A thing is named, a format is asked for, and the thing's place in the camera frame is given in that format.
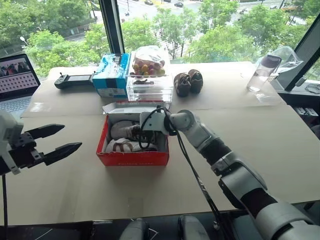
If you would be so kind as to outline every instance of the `black cable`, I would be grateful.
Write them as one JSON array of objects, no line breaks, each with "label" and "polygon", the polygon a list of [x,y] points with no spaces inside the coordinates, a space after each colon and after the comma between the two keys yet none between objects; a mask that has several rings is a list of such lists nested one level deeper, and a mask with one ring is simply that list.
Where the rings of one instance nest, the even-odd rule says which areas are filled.
[{"label": "black cable", "polygon": [[3,218],[4,218],[4,240],[8,239],[8,205],[7,205],[7,186],[6,175],[2,175],[2,194],[3,194]]},{"label": "black cable", "polygon": [[146,146],[142,146],[141,135],[143,134],[144,126],[146,125],[146,122],[151,117],[151,115],[154,114],[155,112],[159,111],[159,110],[164,110],[164,108],[163,107],[158,107],[155,110],[153,110],[152,112],[150,112],[149,115],[144,119],[143,123],[140,126],[140,134],[139,134],[139,141],[138,142],[139,142],[139,147],[141,149],[147,149],[149,147],[150,143],[151,143],[151,139],[148,139],[147,145]]},{"label": "black cable", "polygon": [[211,211],[217,221],[217,223],[220,225],[221,229],[222,229],[222,232],[224,234],[224,236],[227,238],[227,239],[230,239],[230,240],[235,240],[235,237],[234,235],[228,230],[228,226],[226,226],[225,222],[222,220],[222,216],[217,208],[217,206],[215,205],[214,201],[212,200],[212,198],[210,197],[205,185],[203,184],[202,180],[200,179],[197,171],[195,170],[194,166],[192,165],[191,161],[190,161],[190,158],[189,158],[189,155],[187,153],[187,150],[186,150],[186,147],[184,145],[184,142],[181,138],[181,135],[179,133],[179,131],[177,130],[177,128],[173,125],[173,123],[171,122],[169,116],[168,116],[168,113],[169,110],[164,108],[164,114],[166,115],[166,118],[168,119],[169,121],[169,124],[170,126],[173,128],[173,130],[176,132],[176,136],[178,138],[178,143],[179,143],[179,146],[180,146],[180,149],[182,151],[182,154],[184,155],[185,159],[187,160],[192,172],[193,172],[193,175],[207,201],[207,203],[209,204],[210,208],[211,208]]}]

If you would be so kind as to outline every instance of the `street lamp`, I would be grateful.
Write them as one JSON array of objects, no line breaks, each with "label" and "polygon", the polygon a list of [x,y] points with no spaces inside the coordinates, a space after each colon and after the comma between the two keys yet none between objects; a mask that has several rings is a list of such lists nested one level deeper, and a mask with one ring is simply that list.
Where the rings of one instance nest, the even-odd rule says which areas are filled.
[{"label": "street lamp", "polygon": [[29,46],[29,44],[26,42],[26,40],[25,40],[25,38],[24,38],[23,36],[20,37],[20,40],[21,40],[22,42],[24,42],[27,46]]}]

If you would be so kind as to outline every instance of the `green foliage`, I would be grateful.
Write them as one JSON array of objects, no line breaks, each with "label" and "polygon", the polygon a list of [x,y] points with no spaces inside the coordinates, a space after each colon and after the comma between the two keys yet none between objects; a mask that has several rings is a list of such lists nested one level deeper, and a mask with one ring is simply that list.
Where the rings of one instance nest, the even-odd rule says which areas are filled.
[{"label": "green foliage", "polygon": [[41,21],[37,18],[40,10],[40,4],[36,0],[28,1],[25,5],[0,0],[1,47],[18,45],[21,43],[20,36],[27,38],[30,33],[35,32]]},{"label": "green foliage", "polygon": [[291,0],[285,3],[285,7],[294,7],[293,14],[303,19],[316,17],[320,13],[319,0]]},{"label": "green foliage", "polygon": [[86,41],[66,41],[57,32],[38,31],[27,41],[25,52],[35,62],[39,76],[46,76],[54,67],[88,66],[101,59]]},{"label": "green foliage", "polygon": [[85,43],[101,59],[103,54],[110,53],[105,26],[103,23],[92,24],[90,28],[91,30],[85,33]]},{"label": "green foliage", "polygon": [[121,25],[124,47],[126,52],[135,51],[139,47],[159,45],[152,33],[151,22],[143,18],[125,21]]},{"label": "green foliage", "polygon": [[259,56],[254,39],[242,34],[237,26],[217,26],[206,32],[189,48],[189,63],[252,61]]},{"label": "green foliage", "polygon": [[269,7],[257,5],[239,20],[238,25],[266,53],[281,44],[281,35],[286,30],[287,21],[287,14],[281,9],[270,10]]},{"label": "green foliage", "polygon": [[153,22],[156,34],[160,34],[161,40],[166,42],[166,48],[172,59],[178,56],[179,47],[182,57],[184,45],[191,43],[197,34],[197,15],[189,8],[184,8],[180,15],[172,13],[170,9],[158,8]]},{"label": "green foliage", "polygon": [[44,20],[51,32],[66,34],[89,18],[89,7],[83,0],[46,0]]},{"label": "green foliage", "polygon": [[307,80],[320,81],[320,58],[318,58],[304,76]]},{"label": "green foliage", "polygon": [[157,15],[153,18],[156,34],[160,34],[161,40],[166,42],[166,47],[172,59],[177,57],[177,49],[183,42],[184,22],[170,9],[158,8]]},{"label": "green foliage", "polygon": [[180,18],[182,19],[182,39],[181,39],[181,54],[183,55],[184,45],[186,42],[192,43],[193,38],[197,34],[198,22],[196,13],[189,9],[184,8],[183,13],[180,14]]},{"label": "green foliage", "polygon": [[280,44],[295,49],[307,30],[308,27],[305,25],[285,26],[283,32],[280,35]]},{"label": "green foliage", "polygon": [[237,11],[239,3],[229,0],[204,0],[199,8],[200,27],[203,33],[218,25],[225,25]]}]

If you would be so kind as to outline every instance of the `blue box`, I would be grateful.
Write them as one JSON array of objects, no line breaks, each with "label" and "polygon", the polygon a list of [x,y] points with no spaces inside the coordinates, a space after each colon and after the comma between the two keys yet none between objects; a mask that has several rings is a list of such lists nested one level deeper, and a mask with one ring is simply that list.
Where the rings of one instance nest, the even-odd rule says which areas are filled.
[{"label": "blue box", "polygon": [[108,53],[102,56],[92,83],[101,97],[126,98],[130,53]]}]

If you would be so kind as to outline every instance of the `black cord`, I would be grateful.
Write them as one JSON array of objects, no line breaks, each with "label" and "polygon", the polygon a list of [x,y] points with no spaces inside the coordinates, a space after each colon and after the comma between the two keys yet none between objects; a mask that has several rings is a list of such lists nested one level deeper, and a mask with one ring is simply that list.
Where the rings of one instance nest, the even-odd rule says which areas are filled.
[{"label": "black cord", "polygon": [[171,122],[171,120],[170,120],[170,118],[168,116],[168,113],[170,113],[169,110],[166,109],[166,108],[164,108],[163,110],[164,110],[164,114],[165,114],[166,118],[169,121],[170,126],[176,132],[176,136],[178,138],[178,143],[179,143],[180,149],[182,151],[182,154],[184,155],[186,161],[188,162],[188,164],[189,164],[189,166],[190,166],[190,168],[191,168],[191,170],[193,172],[193,175],[194,175],[194,177],[195,177],[195,179],[196,179],[196,181],[197,181],[197,183],[198,183],[198,185],[199,185],[199,187],[200,187],[200,189],[201,189],[201,191],[202,191],[207,203],[209,204],[209,206],[211,208],[211,211],[212,211],[217,223],[221,227],[221,230],[222,230],[224,236],[227,239],[235,240],[234,235],[228,230],[228,226],[226,226],[226,223],[223,221],[222,216],[221,216],[217,206],[215,205],[214,201],[210,197],[205,185],[203,184],[203,182],[202,182],[201,178],[199,177],[197,171],[195,170],[194,166],[192,165],[192,163],[190,161],[190,158],[189,158],[189,155],[187,153],[186,147],[184,145],[184,142],[183,142],[183,140],[181,138],[181,135],[180,135],[179,131],[177,130],[177,128],[173,125],[173,123]]},{"label": "black cord", "polygon": [[309,83],[304,89],[313,94],[320,94],[320,84]]},{"label": "black cord", "polygon": [[147,145],[146,146],[142,146],[142,143],[141,143],[141,135],[143,134],[143,129],[144,129],[144,126],[146,125],[146,122],[147,120],[151,117],[152,114],[154,114],[155,112],[159,111],[159,110],[164,110],[163,107],[158,107],[156,108],[155,110],[153,110],[152,112],[149,113],[149,115],[145,118],[145,120],[143,121],[143,123],[141,124],[140,126],[140,134],[139,134],[139,147],[141,149],[147,149],[151,143],[151,139],[148,138],[148,142],[147,142]]},{"label": "black cord", "polygon": [[4,217],[4,240],[8,239],[8,206],[7,206],[7,186],[6,175],[2,175],[2,193],[3,193],[3,217]]}]

